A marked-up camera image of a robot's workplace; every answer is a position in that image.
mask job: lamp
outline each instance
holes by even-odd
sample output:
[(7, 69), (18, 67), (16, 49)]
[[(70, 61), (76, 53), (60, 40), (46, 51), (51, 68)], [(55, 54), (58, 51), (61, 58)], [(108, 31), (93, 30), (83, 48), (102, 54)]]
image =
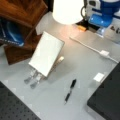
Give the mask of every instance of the lamp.
[(83, 19), (80, 14), (83, 6), (83, 0), (54, 0), (53, 18), (57, 22), (69, 26), (66, 26), (67, 28), (65, 27), (63, 30), (65, 34), (67, 34), (66, 32), (68, 31), (70, 32), (71, 24), (77, 23)]

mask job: wooden cabinet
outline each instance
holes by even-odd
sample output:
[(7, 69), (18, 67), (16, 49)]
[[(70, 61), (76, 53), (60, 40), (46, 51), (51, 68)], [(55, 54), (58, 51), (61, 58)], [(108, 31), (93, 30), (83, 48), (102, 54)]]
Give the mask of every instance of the wooden cabinet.
[(25, 41), (23, 47), (4, 47), (9, 64), (32, 56), (41, 37), (37, 36), (35, 27), (46, 11), (43, 0), (0, 0), (0, 16), (16, 22)]

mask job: table surface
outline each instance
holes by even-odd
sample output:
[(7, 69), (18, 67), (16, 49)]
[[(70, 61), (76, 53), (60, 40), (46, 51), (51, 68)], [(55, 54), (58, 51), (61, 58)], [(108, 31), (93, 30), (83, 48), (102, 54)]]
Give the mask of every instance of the table surface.
[[(61, 51), (64, 61), (33, 90), (30, 84), (24, 83), (30, 74), (30, 59), (9, 66), (3, 47), (0, 47), (1, 82), (42, 120), (104, 120), (87, 106), (87, 100), (100, 85), (93, 80), (95, 75), (98, 72), (109, 74), (116, 63), (61, 34), (64, 26), (55, 22), (51, 14), (47, 17), (48, 23), (43, 24), (47, 26), (44, 30), (65, 41)], [(83, 40), (98, 50), (107, 50), (112, 57), (120, 60), (119, 45), (103, 40), (89, 31), (77, 34), (76, 39)], [(64, 105), (73, 79), (77, 79), (77, 83), (69, 101)]]

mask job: black pen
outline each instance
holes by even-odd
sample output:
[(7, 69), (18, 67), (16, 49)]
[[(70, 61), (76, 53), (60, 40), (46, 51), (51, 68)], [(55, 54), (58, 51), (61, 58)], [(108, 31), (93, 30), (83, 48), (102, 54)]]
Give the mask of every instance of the black pen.
[(69, 91), (69, 93), (67, 94), (67, 96), (66, 96), (66, 98), (65, 98), (65, 104), (67, 103), (67, 101), (68, 101), (68, 99), (69, 99), (69, 97), (70, 97), (70, 95), (71, 95), (71, 93), (72, 93), (72, 89), (74, 88), (75, 83), (76, 83), (76, 79), (72, 81), (72, 84), (71, 84), (71, 86), (70, 86), (70, 91)]

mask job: cable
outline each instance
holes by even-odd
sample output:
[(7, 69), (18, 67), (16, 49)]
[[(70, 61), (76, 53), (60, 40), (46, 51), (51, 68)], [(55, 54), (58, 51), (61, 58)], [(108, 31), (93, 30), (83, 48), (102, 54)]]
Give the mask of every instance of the cable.
[(69, 38), (70, 38), (71, 40), (77, 41), (78, 43), (80, 43), (81, 45), (89, 48), (90, 50), (92, 50), (92, 51), (94, 51), (94, 52), (97, 52), (97, 53), (100, 54), (102, 57), (108, 58), (108, 59), (114, 61), (115, 63), (119, 63), (119, 61), (117, 61), (117, 60), (115, 60), (114, 58), (112, 58), (112, 57), (109, 56), (109, 52), (108, 52), (108, 51), (105, 51), (105, 50), (98, 51), (97, 49), (94, 49), (94, 48), (92, 48), (92, 47), (90, 47), (90, 46), (88, 46), (88, 45), (80, 42), (79, 40), (76, 40), (75, 38), (72, 38), (72, 37), (69, 37)]

